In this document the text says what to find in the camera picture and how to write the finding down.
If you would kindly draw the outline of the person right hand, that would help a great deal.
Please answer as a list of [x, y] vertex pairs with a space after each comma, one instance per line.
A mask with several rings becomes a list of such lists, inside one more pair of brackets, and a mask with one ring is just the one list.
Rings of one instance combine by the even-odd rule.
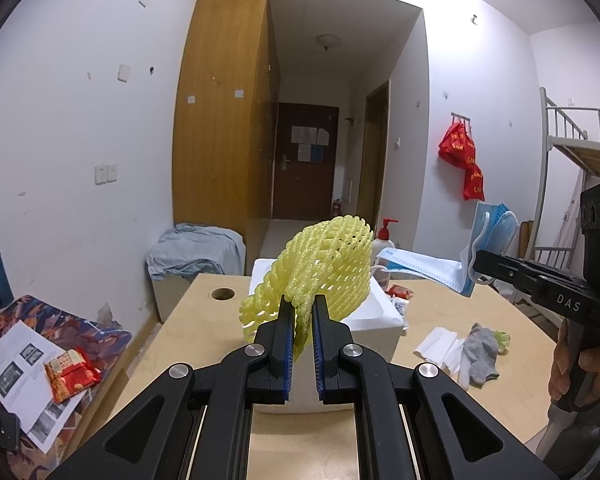
[[[555, 402], [559, 401], [570, 388], [569, 374], [574, 359], [569, 353], [567, 334], [567, 321], [564, 321], [558, 332], [558, 341], [554, 350], [550, 380], [548, 381], [548, 393]], [[600, 400], [600, 347], [583, 351], [579, 356], [578, 364], [582, 370], [594, 375], [594, 382], [591, 388], [588, 389], [584, 400], [585, 405], [592, 404]]]

